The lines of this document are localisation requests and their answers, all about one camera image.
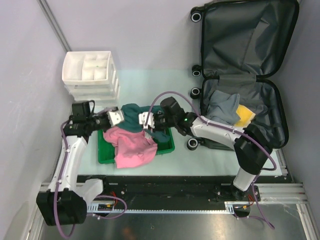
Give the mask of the teal green garment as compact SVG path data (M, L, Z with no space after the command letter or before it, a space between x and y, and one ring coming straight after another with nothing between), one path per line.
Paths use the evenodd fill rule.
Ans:
M155 130L143 130L143 127L139 124L139 114L144 112L148 112L150 106L138 106L135 103L129 103L122 106L121 111L124 115L124 121L119 123L117 126L125 131L131 133L140 133L145 131L148 133L153 139L156 139L160 143L166 143L170 140L170 136L165 134L162 131Z

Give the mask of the pink cloth garment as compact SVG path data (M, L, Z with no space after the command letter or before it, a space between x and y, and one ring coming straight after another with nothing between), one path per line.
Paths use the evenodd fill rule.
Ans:
M103 139L114 147L118 169L137 168L149 164L156 156L158 145L145 132L129 132L117 126L108 129Z

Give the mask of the grey blue garment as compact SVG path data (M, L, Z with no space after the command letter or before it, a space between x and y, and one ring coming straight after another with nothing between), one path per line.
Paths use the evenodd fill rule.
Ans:
M240 120L237 114L239 102L240 95L238 93L228 94L216 90L209 99L205 117L214 122L233 126Z

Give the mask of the space astronaut hardshell suitcase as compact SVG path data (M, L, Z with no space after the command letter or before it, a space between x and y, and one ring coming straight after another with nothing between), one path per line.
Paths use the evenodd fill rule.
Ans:
M296 0L213 0L190 10L191 21L201 23L201 62L191 72L203 77L197 95L203 116L214 91L239 94L269 144L287 144L281 95L270 77L283 63L299 10Z

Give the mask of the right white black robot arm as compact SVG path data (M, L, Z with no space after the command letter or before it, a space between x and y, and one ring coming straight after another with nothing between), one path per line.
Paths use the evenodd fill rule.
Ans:
M235 152L239 169L226 193L237 201L247 197L249 187L264 170L266 161L272 159L273 149L261 131L253 124L235 127L207 119L196 111L186 112L174 97L162 100L160 107L161 112L147 115L147 122L154 130L176 128L183 136L214 141Z

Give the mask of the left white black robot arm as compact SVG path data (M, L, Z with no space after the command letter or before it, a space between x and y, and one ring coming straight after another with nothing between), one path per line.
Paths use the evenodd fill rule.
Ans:
M75 102L61 127L62 146L47 190L40 191L36 204L48 226L82 224L88 205L97 197L105 200L111 188L102 179L88 179L77 187L80 163L93 132L111 128L106 112L95 113L93 100Z

